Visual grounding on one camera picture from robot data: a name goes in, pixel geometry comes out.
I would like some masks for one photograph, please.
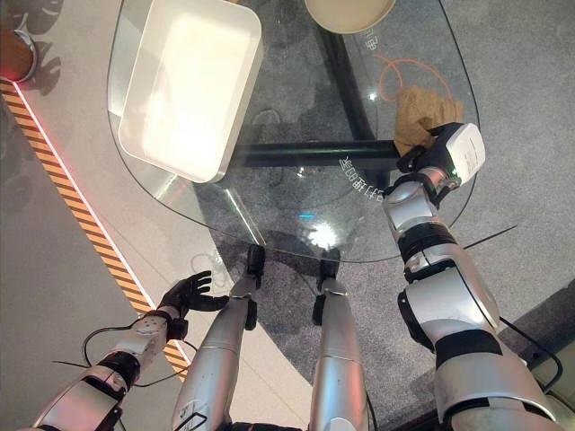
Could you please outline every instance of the white tray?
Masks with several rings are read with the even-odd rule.
[[[261,24],[223,0],[154,0],[140,40],[119,142],[194,182],[221,179],[262,59]]]

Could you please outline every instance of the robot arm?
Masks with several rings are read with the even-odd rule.
[[[34,429],[108,431],[118,422],[121,402],[160,353],[167,340],[183,339],[190,308],[212,311],[227,296],[202,295],[209,290],[209,271],[178,282],[164,295],[157,310],[136,321],[128,334],[97,365],[87,368],[40,413]]]
[[[484,161],[475,125],[436,130],[428,152],[401,160],[385,212],[410,283],[398,304],[411,336],[436,353],[439,421],[455,431],[558,430],[525,364],[497,337],[499,311],[475,265],[438,218],[439,201]]]

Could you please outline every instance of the black wire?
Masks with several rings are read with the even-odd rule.
[[[369,412],[371,413],[371,421],[374,424],[374,431],[377,431],[377,419],[376,419],[376,412],[374,411],[374,405],[371,403],[371,399],[369,398],[369,394],[366,391],[367,397],[367,406],[369,407]]]
[[[71,365],[71,366],[77,366],[78,368],[90,368],[88,365],[82,365],[82,364],[77,364],[75,362],[67,362],[67,361],[51,361],[52,364],[64,364],[64,365]]]
[[[136,324],[137,321],[139,321],[140,318],[138,317],[137,319],[135,319],[134,321],[132,321],[128,326],[110,326],[107,328],[99,328],[98,330],[95,330],[93,332],[90,333],[90,335],[88,335],[84,341],[82,342],[82,357],[84,358],[84,361],[89,365],[92,366],[92,363],[90,362],[90,359],[88,358],[88,342],[94,338],[96,335],[101,334],[103,332],[109,332],[109,331],[114,331],[114,330],[131,330],[132,326],[134,326]]]
[[[503,319],[502,317],[500,317],[500,320],[503,323],[505,323],[507,326],[509,326],[511,329],[513,329],[517,334],[519,334],[522,337],[524,337],[525,339],[528,339],[529,341],[531,341],[537,348],[539,348],[539,350],[544,351],[547,355],[549,355],[549,357],[553,361],[555,361],[555,364],[557,364],[557,372],[555,373],[555,376],[553,377],[553,379],[551,379],[551,381],[543,387],[543,393],[549,392],[551,390],[551,388],[559,381],[559,379],[561,379],[561,376],[563,374],[563,364],[561,363],[561,360],[554,353],[552,353],[550,350],[543,347],[541,344],[539,344],[538,341],[535,341],[535,339],[533,339],[532,337],[527,335],[523,330],[520,330],[517,326],[515,326],[510,321]]]
[[[194,351],[196,351],[196,352],[198,351],[198,348],[197,348],[197,347],[195,347],[193,344],[189,343],[189,342],[186,341],[185,339],[183,340],[183,342],[184,342],[185,344],[187,344],[188,346],[190,346],[191,348],[193,348]]]
[[[195,411],[194,413],[192,413],[188,418],[186,418],[186,420],[184,420],[182,423],[180,423],[178,425],[178,427],[176,429],[174,429],[173,431],[180,431],[184,425],[186,425],[188,422],[190,422],[192,419],[194,419],[196,416],[199,416],[200,418],[203,418],[204,420],[202,420],[200,423],[198,423],[194,428],[192,428],[190,431],[194,431],[194,429],[198,429],[199,427],[201,427],[202,425],[204,425],[206,423],[206,421],[208,420],[207,416],[202,415],[201,413],[198,413],[197,411]]]
[[[513,226],[508,227],[507,229],[503,229],[502,231],[499,231],[499,232],[497,232],[497,233],[494,233],[493,235],[486,236],[486,237],[483,238],[482,240],[479,240],[479,241],[476,241],[476,242],[472,242],[471,244],[466,245],[466,246],[464,247],[464,250],[471,249],[472,247],[475,247],[476,245],[481,244],[482,242],[485,242],[485,241],[488,241],[488,240],[492,240],[492,239],[495,238],[496,236],[503,235],[505,232],[509,232],[511,229],[515,229],[516,227],[518,227],[518,226],[517,226],[516,224],[514,224]]]
[[[90,340],[92,338],[94,338],[96,335],[101,334],[103,332],[116,331],[116,330],[130,330],[136,324],[136,322],[139,321],[140,319],[141,318],[135,319],[128,326],[110,326],[110,327],[106,327],[106,328],[99,328],[98,330],[91,332],[90,335],[88,335],[84,339],[84,341],[82,342],[82,356],[84,357],[84,361],[88,364],[88,366],[92,366],[92,362],[90,362],[90,359],[88,358],[88,343],[90,342]],[[183,342],[186,343],[191,348],[193,348],[196,352],[198,351],[198,349],[193,344],[191,344],[190,342],[188,342],[186,340],[184,340]],[[75,364],[72,362],[66,362],[66,361],[52,361],[52,362],[55,364],[74,365],[74,366],[81,366],[81,367],[87,368],[87,366]],[[158,380],[154,380],[153,382],[150,382],[150,383],[134,383],[134,386],[137,388],[149,388],[150,386],[153,386],[153,385],[161,383],[161,382],[165,382],[166,380],[169,380],[169,379],[175,377],[176,375],[184,373],[185,371],[188,370],[188,368],[189,367],[186,367],[180,371],[177,371],[177,372],[172,373],[170,375],[166,375],[165,377],[162,377],[161,379],[158,379]]]
[[[169,380],[169,379],[175,377],[176,375],[179,375],[179,374],[184,373],[185,371],[188,371],[188,368],[189,367],[186,366],[184,369],[177,371],[175,373],[172,373],[170,375],[166,375],[165,377],[162,377],[161,379],[154,380],[153,382],[150,382],[150,383],[134,384],[134,386],[136,386],[137,388],[149,388],[150,386],[153,386],[157,383],[165,382],[166,380]]]

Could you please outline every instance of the glass tabletop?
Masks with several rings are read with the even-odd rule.
[[[108,75],[119,153],[137,182],[171,210],[219,232],[288,253],[341,260],[398,254],[381,190],[398,176],[393,146],[400,90],[417,86],[463,104],[473,92],[440,2],[402,0],[353,35],[320,28],[303,0],[245,0],[261,21],[263,61],[225,177],[192,183],[119,146],[118,129],[150,0],[124,0]],[[473,182],[439,214],[452,224]]]

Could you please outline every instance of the yellow black striped tape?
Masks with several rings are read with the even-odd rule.
[[[37,121],[16,84],[0,79],[0,91],[8,109],[12,112],[23,134],[28,138],[30,146],[40,159],[58,193],[72,211],[76,221],[84,230],[88,240],[102,258],[104,265],[116,280],[129,303],[138,313],[152,310],[153,304],[149,296],[142,290],[126,261],[111,242],[109,235],[103,230],[102,224],[50,144],[41,124]],[[186,368],[189,361],[173,340],[166,345],[164,354],[173,369],[177,372],[181,371],[180,377],[183,379],[187,375]]]

